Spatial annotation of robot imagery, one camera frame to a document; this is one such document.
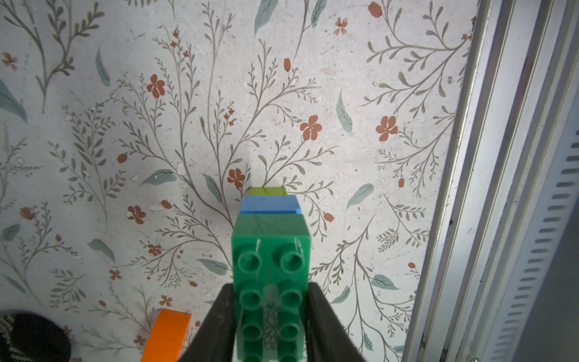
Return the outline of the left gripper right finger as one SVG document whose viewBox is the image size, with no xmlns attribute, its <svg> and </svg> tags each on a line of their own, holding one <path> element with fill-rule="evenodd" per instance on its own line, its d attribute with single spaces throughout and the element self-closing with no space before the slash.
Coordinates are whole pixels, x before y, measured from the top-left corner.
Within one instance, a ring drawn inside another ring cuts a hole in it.
<svg viewBox="0 0 579 362">
<path fill-rule="evenodd" d="M 308 361 L 365 362 L 315 282 L 308 284 L 306 345 Z"/>
</svg>

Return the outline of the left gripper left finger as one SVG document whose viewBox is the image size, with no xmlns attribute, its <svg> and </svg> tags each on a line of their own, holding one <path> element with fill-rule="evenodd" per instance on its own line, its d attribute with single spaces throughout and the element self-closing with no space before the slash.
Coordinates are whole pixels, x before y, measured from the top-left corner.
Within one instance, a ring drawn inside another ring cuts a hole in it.
<svg viewBox="0 0 579 362">
<path fill-rule="evenodd" d="M 233 284 L 225 284 L 179 362 L 231 362 L 236 327 Z"/>
</svg>

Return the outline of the orange lego brick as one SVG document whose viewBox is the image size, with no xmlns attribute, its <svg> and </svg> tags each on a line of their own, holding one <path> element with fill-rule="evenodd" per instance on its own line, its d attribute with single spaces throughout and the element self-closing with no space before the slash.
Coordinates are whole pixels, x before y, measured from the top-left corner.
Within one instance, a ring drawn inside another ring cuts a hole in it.
<svg viewBox="0 0 579 362">
<path fill-rule="evenodd" d="M 147 339 L 141 362 L 176 362 L 187 335 L 191 315 L 161 309 Z"/>
</svg>

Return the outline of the green long lego brick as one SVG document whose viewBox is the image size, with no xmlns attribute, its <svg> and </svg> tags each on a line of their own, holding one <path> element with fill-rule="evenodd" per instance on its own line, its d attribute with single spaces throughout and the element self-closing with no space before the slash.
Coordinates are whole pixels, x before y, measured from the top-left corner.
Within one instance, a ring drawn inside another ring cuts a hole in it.
<svg viewBox="0 0 579 362">
<path fill-rule="evenodd" d="M 312 237 L 301 214 L 240 214 L 232 235 L 240 361 L 301 361 Z"/>
</svg>

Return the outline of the light blue long lego brick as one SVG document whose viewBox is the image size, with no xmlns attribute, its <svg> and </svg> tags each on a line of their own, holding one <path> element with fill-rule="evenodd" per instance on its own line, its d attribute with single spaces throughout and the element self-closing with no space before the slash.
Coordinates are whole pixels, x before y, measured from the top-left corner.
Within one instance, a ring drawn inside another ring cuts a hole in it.
<svg viewBox="0 0 579 362">
<path fill-rule="evenodd" d="M 242 198 L 241 214 L 302 214 L 294 195 L 246 195 Z"/>
</svg>

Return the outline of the lime green lego brick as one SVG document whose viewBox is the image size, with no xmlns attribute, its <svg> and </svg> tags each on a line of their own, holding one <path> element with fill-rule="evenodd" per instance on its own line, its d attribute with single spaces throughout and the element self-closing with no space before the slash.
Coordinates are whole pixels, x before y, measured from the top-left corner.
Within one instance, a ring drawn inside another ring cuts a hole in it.
<svg viewBox="0 0 579 362">
<path fill-rule="evenodd" d="M 249 195 L 251 196 L 277 196 L 277 195 L 287 195 L 287 191 L 284 187 L 252 187 L 249 190 Z"/>
</svg>

